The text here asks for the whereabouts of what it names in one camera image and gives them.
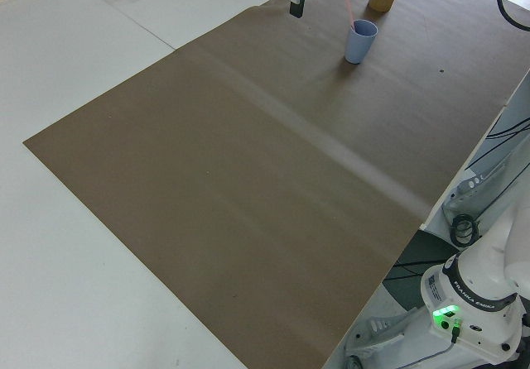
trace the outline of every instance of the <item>brown mat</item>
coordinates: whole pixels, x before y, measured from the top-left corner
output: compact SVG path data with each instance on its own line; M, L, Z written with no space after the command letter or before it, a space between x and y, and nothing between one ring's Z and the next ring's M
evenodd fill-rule
M251 369L324 363L530 64L494 0L396 0L360 66L342 0L287 9L26 141Z

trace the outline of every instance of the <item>pink straw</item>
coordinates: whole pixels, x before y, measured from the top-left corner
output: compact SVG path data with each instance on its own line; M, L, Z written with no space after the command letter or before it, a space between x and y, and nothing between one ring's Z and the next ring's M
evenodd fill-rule
M355 31L354 13L351 10L351 2L349 0L344 0L344 3L346 4L346 9L348 10L349 24L351 25L351 28L353 28Z

